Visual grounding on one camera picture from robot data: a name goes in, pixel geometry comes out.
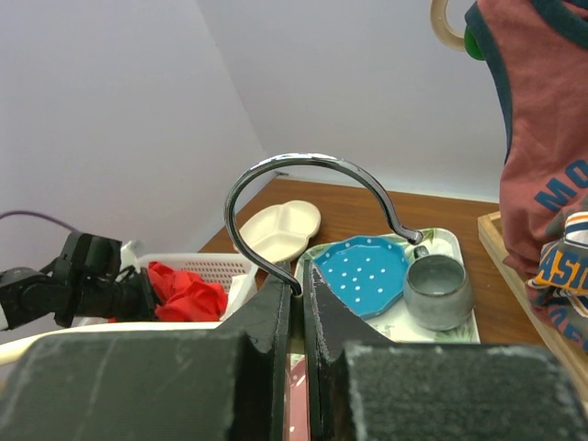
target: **white wall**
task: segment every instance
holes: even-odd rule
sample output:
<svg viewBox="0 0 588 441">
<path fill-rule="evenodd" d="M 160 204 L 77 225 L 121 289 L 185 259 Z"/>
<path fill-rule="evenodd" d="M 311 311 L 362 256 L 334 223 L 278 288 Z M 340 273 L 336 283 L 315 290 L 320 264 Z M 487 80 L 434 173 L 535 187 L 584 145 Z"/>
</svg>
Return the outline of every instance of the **white wall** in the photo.
<svg viewBox="0 0 588 441">
<path fill-rule="evenodd" d="M 389 189 L 496 199 L 505 136 L 490 72 L 436 40 L 429 1 L 198 3 L 269 153 L 334 154 Z M 463 29 L 473 0 L 449 3 Z"/>
<path fill-rule="evenodd" d="M 0 210 L 147 252 L 197 250 L 234 180 L 266 157 L 190 0 L 0 2 L 0 144 Z M 2 220 L 0 270 L 48 263 L 65 237 Z"/>
</svg>

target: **ceramic mug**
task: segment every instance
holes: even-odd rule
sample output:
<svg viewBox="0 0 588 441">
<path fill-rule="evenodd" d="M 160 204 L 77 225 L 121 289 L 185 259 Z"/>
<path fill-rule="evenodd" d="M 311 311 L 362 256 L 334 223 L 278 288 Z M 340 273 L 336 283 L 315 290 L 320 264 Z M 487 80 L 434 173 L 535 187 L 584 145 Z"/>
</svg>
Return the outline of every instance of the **ceramic mug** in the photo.
<svg viewBox="0 0 588 441">
<path fill-rule="evenodd" d="M 414 262 L 404 280 L 404 300 L 414 321 L 432 331 L 446 331 L 465 322 L 474 307 L 466 268 L 444 254 L 414 248 Z"/>
</svg>

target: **red cloth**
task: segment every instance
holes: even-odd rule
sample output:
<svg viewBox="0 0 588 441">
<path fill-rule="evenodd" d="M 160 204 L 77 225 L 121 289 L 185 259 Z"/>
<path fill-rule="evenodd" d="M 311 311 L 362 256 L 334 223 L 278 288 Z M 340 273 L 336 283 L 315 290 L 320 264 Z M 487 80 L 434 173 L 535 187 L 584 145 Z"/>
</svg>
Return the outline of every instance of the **red cloth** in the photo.
<svg viewBox="0 0 588 441">
<path fill-rule="evenodd" d="M 207 283 L 197 273 L 175 271 L 160 262 L 147 267 L 163 305 L 155 308 L 162 322 L 218 322 L 229 296 L 220 283 Z"/>
</svg>

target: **wooden table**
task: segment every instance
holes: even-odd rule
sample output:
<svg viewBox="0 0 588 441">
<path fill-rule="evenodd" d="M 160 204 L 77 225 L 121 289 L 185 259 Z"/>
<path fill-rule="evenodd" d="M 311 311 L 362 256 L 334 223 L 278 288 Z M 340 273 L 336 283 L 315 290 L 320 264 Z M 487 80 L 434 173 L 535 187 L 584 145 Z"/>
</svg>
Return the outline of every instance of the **wooden table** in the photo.
<svg viewBox="0 0 588 441">
<path fill-rule="evenodd" d="M 496 204 L 394 192 L 390 196 L 403 225 L 445 228 L 458 237 L 476 296 L 476 320 L 483 343 L 543 345 L 478 239 L 478 217 L 498 210 Z M 275 179 L 260 191 L 237 215 L 238 224 L 243 225 L 260 209 L 292 199 L 307 200 L 321 211 L 321 229 L 309 246 L 358 234 L 390 232 L 384 213 L 368 190 L 287 179 Z M 226 230 L 218 232 L 201 252 L 234 253 Z M 258 283 L 263 276 L 259 275 Z"/>
</svg>

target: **folded garment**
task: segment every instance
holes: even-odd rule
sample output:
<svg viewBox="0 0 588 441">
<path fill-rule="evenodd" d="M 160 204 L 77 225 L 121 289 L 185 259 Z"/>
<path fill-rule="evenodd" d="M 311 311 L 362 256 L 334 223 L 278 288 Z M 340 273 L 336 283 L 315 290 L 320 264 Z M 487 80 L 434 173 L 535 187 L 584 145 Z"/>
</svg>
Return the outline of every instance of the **folded garment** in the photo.
<svg viewBox="0 0 588 441">
<path fill-rule="evenodd" d="M 162 322 L 218 322 L 227 309 L 229 297 L 220 283 L 207 283 L 197 273 L 160 262 L 151 262 L 147 272 L 163 303 L 155 308 Z"/>
<path fill-rule="evenodd" d="M 537 315 L 588 352 L 588 211 L 571 214 L 563 237 L 543 246 L 526 284 Z"/>
</svg>

